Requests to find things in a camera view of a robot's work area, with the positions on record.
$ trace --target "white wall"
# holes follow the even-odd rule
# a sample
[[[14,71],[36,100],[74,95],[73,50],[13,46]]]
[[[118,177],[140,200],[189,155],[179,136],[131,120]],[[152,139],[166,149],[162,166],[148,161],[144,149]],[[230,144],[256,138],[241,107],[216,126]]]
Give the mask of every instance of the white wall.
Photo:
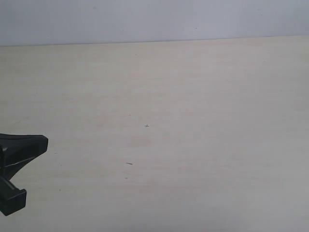
[[[308,0],[0,0],[0,45],[309,34]]]

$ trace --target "black bracket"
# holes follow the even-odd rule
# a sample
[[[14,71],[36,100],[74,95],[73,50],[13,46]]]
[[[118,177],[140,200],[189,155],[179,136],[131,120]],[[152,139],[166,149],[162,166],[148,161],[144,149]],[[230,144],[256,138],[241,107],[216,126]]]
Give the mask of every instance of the black bracket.
[[[47,151],[43,135],[0,134],[0,211],[8,216],[26,206],[25,189],[19,190],[10,179],[27,163]]]

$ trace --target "white table surface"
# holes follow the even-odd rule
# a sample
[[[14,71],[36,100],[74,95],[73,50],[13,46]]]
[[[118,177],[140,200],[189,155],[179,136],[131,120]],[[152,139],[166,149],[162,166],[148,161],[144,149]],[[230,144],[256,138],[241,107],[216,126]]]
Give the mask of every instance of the white table surface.
[[[1,47],[0,132],[1,232],[309,231],[309,36]]]

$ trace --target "light wooden surface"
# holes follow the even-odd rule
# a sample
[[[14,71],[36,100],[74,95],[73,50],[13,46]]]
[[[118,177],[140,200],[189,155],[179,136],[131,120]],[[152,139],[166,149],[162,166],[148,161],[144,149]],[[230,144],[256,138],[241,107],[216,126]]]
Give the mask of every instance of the light wooden surface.
[[[50,143],[0,230],[308,232],[308,102],[308,36],[2,47],[0,132]]]

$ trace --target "black plastic object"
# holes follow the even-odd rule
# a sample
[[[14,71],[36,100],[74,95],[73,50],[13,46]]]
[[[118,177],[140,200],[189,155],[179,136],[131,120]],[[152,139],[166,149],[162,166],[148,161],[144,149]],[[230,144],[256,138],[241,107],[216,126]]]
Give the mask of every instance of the black plastic object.
[[[27,163],[47,151],[43,135],[0,134],[0,211],[8,216],[26,206],[25,189],[19,190],[10,179]]]

